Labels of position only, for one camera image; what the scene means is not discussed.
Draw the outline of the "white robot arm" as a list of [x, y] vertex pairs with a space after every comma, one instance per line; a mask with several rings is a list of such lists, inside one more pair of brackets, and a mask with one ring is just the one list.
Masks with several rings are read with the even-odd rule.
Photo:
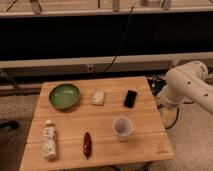
[[207, 84], [208, 68], [201, 61], [176, 66], [165, 74], [166, 85], [158, 93], [160, 114], [166, 129], [179, 117], [179, 106], [189, 98], [213, 115], [213, 86]]

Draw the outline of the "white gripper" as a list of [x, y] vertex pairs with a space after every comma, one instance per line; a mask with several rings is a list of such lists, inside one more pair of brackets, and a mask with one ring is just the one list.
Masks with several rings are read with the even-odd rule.
[[164, 127], [170, 129], [178, 120], [180, 96], [169, 86], [164, 86], [158, 93], [157, 100]]

